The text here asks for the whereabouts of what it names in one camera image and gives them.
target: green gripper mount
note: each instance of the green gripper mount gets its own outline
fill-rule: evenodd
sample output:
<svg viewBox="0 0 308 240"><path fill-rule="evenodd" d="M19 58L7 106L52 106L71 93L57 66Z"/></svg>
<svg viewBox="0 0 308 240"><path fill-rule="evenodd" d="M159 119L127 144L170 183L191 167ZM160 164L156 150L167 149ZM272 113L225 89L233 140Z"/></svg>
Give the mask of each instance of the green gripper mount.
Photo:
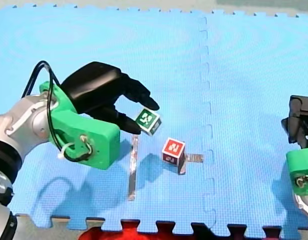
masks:
<svg viewBox="0 0 308 240"><path fill-rule="evenodd" d="M41 93L48 90L48 81L40 85ZM81 135L87 136L87 142L92 146L93 154L88 160L79 163L102 170L109 168L119 156L119 127L109 122L77 114L70 99L56 85L53 87L53 95L57 98L57 105L51 111L56 136L61 146L74 143L66 148L68 156L77 158L88 152L86 145L80 139ZM49 140L55 144L51 135Z"/></svg>
<svg viewBox="0 0 308 240"><path fill-rule="evenodd" d="M299 187L295 181L299 177L308 176L308 148L290 151L286 159L294 193L299 196L308 195L308 182Z"/></svg>

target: green cube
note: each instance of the green cube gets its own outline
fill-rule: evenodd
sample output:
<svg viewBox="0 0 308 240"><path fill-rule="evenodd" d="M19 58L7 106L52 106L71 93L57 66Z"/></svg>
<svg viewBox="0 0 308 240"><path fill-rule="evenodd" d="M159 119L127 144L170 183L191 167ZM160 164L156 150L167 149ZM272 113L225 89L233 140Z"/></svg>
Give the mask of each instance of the green cube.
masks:
<svg viewBox="0 0 308 240"><path fill-rule="evenodd" d="M162 123L160 116L146 107L139 113L135 121L140 126L141 130L150 136L157 131Z"/></svg>

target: screw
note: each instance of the screw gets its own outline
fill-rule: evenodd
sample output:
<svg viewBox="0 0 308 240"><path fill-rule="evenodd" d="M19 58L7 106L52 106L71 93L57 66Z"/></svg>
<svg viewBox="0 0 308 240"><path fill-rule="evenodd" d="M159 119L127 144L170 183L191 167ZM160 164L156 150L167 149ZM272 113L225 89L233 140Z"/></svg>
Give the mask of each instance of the screw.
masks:
<svg viewBox="0 0 308 240"><path fill-rule="evenodd" d="M298 177L296 179L296 185L302 189L305 186L304 179L302 177Z"/></svg>

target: blue foam mat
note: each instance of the blue foam mat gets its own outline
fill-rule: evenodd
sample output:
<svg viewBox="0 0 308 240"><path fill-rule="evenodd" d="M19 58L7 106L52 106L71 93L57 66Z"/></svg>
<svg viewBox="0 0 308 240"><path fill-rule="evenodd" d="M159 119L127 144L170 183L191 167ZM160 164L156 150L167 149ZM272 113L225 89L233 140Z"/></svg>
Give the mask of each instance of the blue foam mat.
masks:
<svg viewBox="0 0 308 240"><path fill-rule="evenodd" d="M69 216L71 229L85 229L88 217L105 218L102 228L110 231L121 230L121 219L140 220L141 232L156 232L156 221L175 221L176 234L192 233L192 222L212 227L215 214L205 200L213 182L206 181L203 164L188 164L188 173L179 176L160 159L168 137L188 142L189 153L208 150L201 142L206 113L196 114L208 92L201 61L205 22L178 10L116 9L30 4L0 10L0 113L19 99L41 59L60 80L91 61L140 80L159 102L163 125L154 137L140 136L136 200L127 201L132 136L123 133L121 157L107 171L58 160L51 144L36 148L19 173L11 209L40 227L50 226L51 216ZM42 74L39 81L47 79ZM123 97L117 106L131 117L141 110Z"/></svg>
<svg viewBox="0 0 308 240"><path fill-rule="evenodd" d="M284 164L296 146L280 120L291 94L308 96L308 16L116 9L0 10L0 113L19 99L41 59L59 79L91 61L119 66L152 91L163 120L154 137L140 136L136 200L126 198L131 136L124 133L121 157L108 171L58 160L55 147L39 146L19 173L12 210L40 227L61 215L72 229L100 217L111 231L121 219L137 219L141 232L173 221L176 234L205 223L227 236L228 224L245 224L247 237L282 226L281 237L298 238L307 221L292 202ZM132 117L141 109L123 98L118 108ZM167 137L204 154L204 164L190 163L178 176L159 159Z"/></svg>
<svg viewBox="0 0 308 240"><path fill-rule="evenodd" d="M281 237L296 239L307 226L285 164L297 146L280 121L290 95L308 96L308 18L278 16L206 15L217 235L245 224L247 237L282 226Z"/></svg>

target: black cable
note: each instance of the black cable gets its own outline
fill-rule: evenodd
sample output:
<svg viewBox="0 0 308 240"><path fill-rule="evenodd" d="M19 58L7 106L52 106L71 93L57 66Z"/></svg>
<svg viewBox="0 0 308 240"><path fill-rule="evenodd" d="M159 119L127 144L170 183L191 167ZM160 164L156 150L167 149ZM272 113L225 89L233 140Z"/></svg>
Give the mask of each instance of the black cable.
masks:
<svg viewBox="0 0 308 240"><path fill-rule="evenodd" d="M31 94L33 87L36 83L36 79L39 75L39 72L41 71L41 69L45 68L48 73L49 73L49 90L48 90L48 97L47 97L47 120L48 120L48 127L49 127L49 131L50 134L52 135L52 138L55 142L56 147L58 148L59 151L62 150L62 146L56 136L55 133L55 129L53 126L53 121L52 121L52 117L51 117L51 102L52 102L52 95L53 95L53 89L54 89L54 81L56 83L57 86L60 86L60 83L58 81L58 79L56 78L53 70L51 69L50 65L46 62L46 61L40 61L34 68L33 73L31 75L31 77L29 78L29 81L27 83L27 86L23 92L22 98L25 96L28 96ZM84 160L87 160L91 154L93 153L93 149L91 147L88 147L88 144L85 142L86 147L89 149L88 153L85 153L77 158L72 158L70 156L67 155L66 152L64 152L64 157L71 161L71 162L81 162Z"/></svg>

